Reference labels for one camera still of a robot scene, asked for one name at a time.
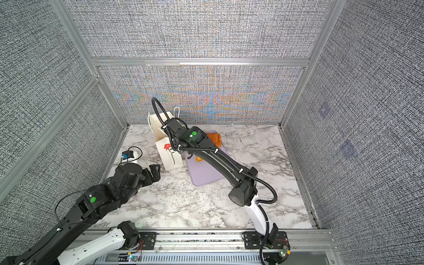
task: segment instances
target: textured gray wall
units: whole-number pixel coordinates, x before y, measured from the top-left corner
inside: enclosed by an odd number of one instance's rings
[[[96,86],[0,204],[0,260],[57,224],[54,207],[64,195],[99,183],[121,131]],[[63,200],[59,218],[79,195]]]
[[[188,123],[277,123],[302,67],[101,66],[130,123],[147,123],[151,97]]]
[[[94,56],[308,58],[332,0],[65,0]]]
[[[286,127],[346,264],[424,263],[423,14],[349,0]]]
[[[0,178],[91,74],[48,0],[0,2]]]

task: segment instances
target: black cable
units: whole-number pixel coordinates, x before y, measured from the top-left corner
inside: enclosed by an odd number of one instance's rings
[[[128,155],[130,154],[130,152],[129,152],[129,151],[130,151],[130,149],[131,149],[131,148],[133,148],[133,147],[134,147],[134,148],[137,148],[138,150],[140,150],[141,155],[140,155],[139,157],[137,157],[136,159],[131,160],[130,162],[134,162],[134,161],[136,161],[137,159],[139,159],[139,158],[143,155],[143,151],[142,151],[139,147],[137,147],[137,146],[130,146],[130,147],[128,148],[128,150],[127,150],[127,152],[128,152],[128,153],[127,153],[127,159],[126,159],[126,160],[127,160],[127,162],[126,162],[126,163],[129,163],[129,162],[128,162],[128,160],[129,160]]]
[[[183,121],[182,119],[178,118],[178,117],[174,117],[176,120],[179,120],[180,122],[182,122],[184,124],[184,126],[186,126],[186,128],[188,129],[187,123],[185,123],[185,121]]]
[[[181,150],[181,151],[206,151],[206,152],[215,152],[215,150],[205,149],[205,148],[181,148],[180,147],[179,150]],[[228,162],[230,162],[231,165],[233,165],[234,168],[236,168],[237,170],[240,170],[236,165],[234,165],[234,163],[231,160],[229,160],[227,158],[227,156],[225,154],[221,153],[220,149],[218,149],[218,151],[216,153],[217,154],[220,154],[223,158],[225,158]],[[273,204],[273,203],[275,203],[277,201],[277,199],[278,199],[277,192],[274,190],[274,188],[270,184],[268,184],[264,180],[261,180],[259,178],[255,178],[255,177],[253,177],[253,176],[251,176],[251,175],[249,175],[249,174],[247,174],[247,173],[245,173],[243,171],[241,173],[243,175],[245,175],[246,177],[248,177],[249,179],[254,180],[254,181],[257,181],[257,182],[263,184],[265,187],[267,187],[272,192],[272,195],[273,195],[272,200],[257,200],[257,203]]]
[[[160,123],[161,123],[163,126],[165,126],[165,123],[164,123],[164,121],[162,120],[162,117],[160,117],[160,115],[159,115],[159,111],[158,111],[158,108],[157,108],[156,104],[158,104],[158,105],[159,105],[159,108],[161,108],[162,112],[165,114],[166,119],[167,119],[167,120],[169,120],[168,113],[166,113],[166,111],[165,111],[165,109],[163,108],[162,104],[159,102],[159,100],[158,100],[157,98],[152,97],[153,110],[155,111],[156,116],[158,117],[158,119],[159,119]]]
[[[109,233],[112,230],[112,228],[116,228],[116,227],[117,226],[112,226],[111,228],[109,228],[109,230],[106,232],[106,234]]]
[[[53,236],[48,240],[48,241],[46,241],[46,243],[44,243],[44,245],[42,245],[36,252],[34,252],[30,257],[33,257],[33,256],[35,256],[35,254],[38,252],[38,251],[40,251],[43,247],[45,247],[55,236],[57,236],[57,232],[58,231],[56,231],[56,233],[54,233],[53,234]]]
[[[87,189],[85,189],[85,190],[79,190],[79,191],[75,191],[75,192],[73,192],[73,193],[70,193],[70,194],[66,195],[65,197],[63,197],[62,199],[60,199],[60,201],[56,204],[56,207],[54,208],[54,214],[56,215],[57,222],[59,223],[59,228],[60,228],[60,229],[62,229],[62,227],[61,227],[61,224],[60,224],[59,217],[57,216],[57,213],[56,213],[57,206],[59,206],[59,204],[60,204],[60,203],[63,201],[63,199],[65,199],[66,197],[71,196],[71,195],[73,195],[73,194],[75,194],[75,193],[79,193],[79,192],[81,192],[81,191],[86,191],[86,190],[87,190]]]
[[[261,210],[263,216],[265,217],[265,223],[266,223],[265,236],[264,236],[264,239],[262,241],[261,248],[259,249],[259,258],[261,260],[262,265],[266,265],[265,262],[264,262],[264,257],[263,257],[262,251],[263,251],[265,243],[268,241],[268,237],[269,237],[269,222],[268,222],[268,216],[266,215],[262,206],[258,204],[258,208]]]

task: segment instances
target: metal rail base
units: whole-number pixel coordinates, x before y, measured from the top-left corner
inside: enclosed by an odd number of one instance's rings
[[[313,255],[315,264],[342,265],[340,253],[327,229],[282,229],[286,232],[291,245],[290,258],[300,259]],[[89,229],[80,235],[69,248],[75,248],[96,239],[107,229]],[[242,237],[244,232],[254,229],[146,229],[141,233],[155,232],[156,240],[152,250],[132,254],[137,256],[138,264],[258,264],[257,249],[246,249]],[[278,252],[278,249],[264,249],[263,252]],[[118,262],[118,255],[128,250],[116,250],[99,257],[95,264],[137,264],[137,262]],[[324,257],[324,263],[318,263]]]

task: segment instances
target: aluminum frame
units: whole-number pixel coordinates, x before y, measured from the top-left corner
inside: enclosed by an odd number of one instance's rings
[[[107,229],[88,229],[68,247],[72,249],[107,233]],[[156,232],[153,250],[143,252],[258,252],[258,249],[245,249],[243,232],[254,229],[141,229],[139,232]],[[287,233],[291,251],[338,251],[330,230],[327,229],[280,229]],[[278,249],[264,249],[264,252],[277,252]],[[115,250],[111,253],[125,252]]]
[[[129,128],[125,128],[122,130],[121,132],[121,136],[119,137],[119,141],[116,144],[116,147],[113,151],[113,154],[111,156],[111,158],[109,159],[109,162],[106,166],[105,172],[103,173],[102,178],[99,181],[99,184],[103,182],[103,180],[105,180],[107,178],[107,175],[109,174],[110,170],[112,169],[113,163],[115,162],[115,158],[119,153],[119,150],[121,149],[122,144],[124,143],[124,139],[127,136]]]
[[[280,131],[281,139],[283,140],[284,146],[286,148],[286,152],[289,157],[290,163],[292,165],[293,174],[296,178],[297,185],[299,186],[300,194],[302,195],[303,202],[305,203],[306,211],[308,212],[308,215],[310,216],[311,224],[313,227],[315,226],[316,228],[320,229],[322,227],[321,222],[319,221],[317,212],[315,210],[314,204],[311,199],[311,195],[308,191],[305,180],[303,179],[303,176],[302,176],[302,172],[300,171],[300,167],[293,153],[293,147],[287,141],[287,137],[284,132],[284,129],[279,128],[279,131]]]
[[[330,11],[325,19],[324,25],[318,35],[318,38],[315,42],[314,48],[310,56],[310,64],[302,72],[299,82],[297,83],[296,88],[294,89],[289,102],[287,103],[286,109],[284,110],[283,117],[281,118],[280,124],[281,127],[285,127],[287,122],[290,119],[290,115],[293,113],[293,110],[302,94],[303,89],[308,82],[309,77],[311,76],[314,67],[321,55],[322,50],[324,49],[325,44],[327,43],[330,33],[333,30],[333,27],[342,11],[346,0],[334,0],[333,5],[331,6]]]
[[[302,66],[310,64],[309,59],[300,58],[120,58],[93,57],[92,63],[100,65],[146,65],[146,66],[184,66],[184,65],[246,65],[246,66]]]
[[[11,169],[0,179],[0,202],[6,198],[9,192],[15,187],[19,180],[24,176],[29,167],[34,163],[42,151],[47,147],[53,137],[59,132],[62,126],[68,121],[69,117],[84,101],[85,97],[91,92],[91,89],[100,81],[97,76],[88,80],[83,88],[68,102],[65,108],[54,118],[43,133],[34,141],[28,150],[16,161]]]
[[[115,96],[113,95],[112,91],[110,90],[109,86],[107,86],[106,81],[104,80],[101,73],[98,71],[98,69],[95,67],[91,60],[91,52],[88,49],[83,37],[81,36],[81,33],[79,32],[77,26],[74,23],[74,20],[66,7],[65,3],[62,0],[50,0],[51,5],[55,9],[57,15],[59,16],[60,20],[62,21],[63,26],[65,27],[66,31],[68,32],[69,36],[73,40],[75,46],[77,47],[78,51],[80,52],[80,55],[82,59],[85,61],[87,67],[89,68],[92,75],[97,75],[100,78],[101,84],[100,89],[109,104],[112,112],[115,114],[116,119],[121,124],[122,128],[126,128],[128,126],[128,121],[121,109],[121,107],[118,104],[118,101],[116,100]]]
[[[325,254],[330,265],[344,265],[340,251],[326,251]]]

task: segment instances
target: white marble surface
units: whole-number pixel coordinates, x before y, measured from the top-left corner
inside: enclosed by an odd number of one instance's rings
[[[305,205],[293,175],[278,127],[272,125],[198,125],[202,130],[216,130],[229,155],[237,162],[254,166],[261,179],[278,193],[274,204],[262,207],[280,229],[310,229]],[[142,167],[161,164],[148,125],[130,127],[109,176],[113,176],[120,154],[130,146],[143,150]],[[128,203],[110,212],[95,226],[112,227],[131,220],[138,228],[253,228],[242,207],[228,198],[232,186],[226,179],[196,187],[187,166],[170,170],[161,168],[161,180],[141,188]],[[271,199],[272,193],[258,183],[258,195]]]

